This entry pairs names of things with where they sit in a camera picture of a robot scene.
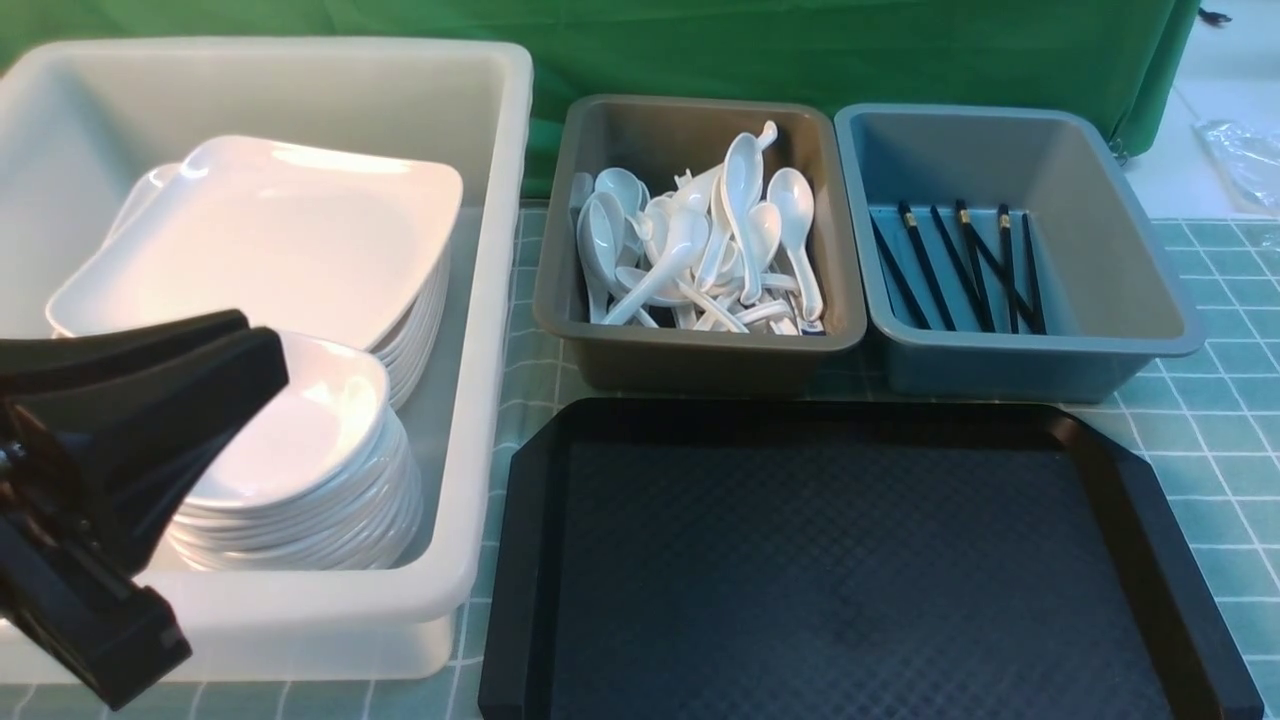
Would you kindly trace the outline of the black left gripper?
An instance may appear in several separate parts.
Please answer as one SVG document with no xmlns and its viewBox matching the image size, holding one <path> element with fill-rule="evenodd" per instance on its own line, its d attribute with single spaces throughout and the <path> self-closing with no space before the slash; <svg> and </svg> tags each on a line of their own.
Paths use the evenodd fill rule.
<svg viewBox="0 0 1280 720">
<path fill-rule="evenodd" d="M 109 708 L 193 653 L 138 575 L 212 460 L 288 384 L 238 310 L 4 340 L 3 618 Z"/>
</svg>

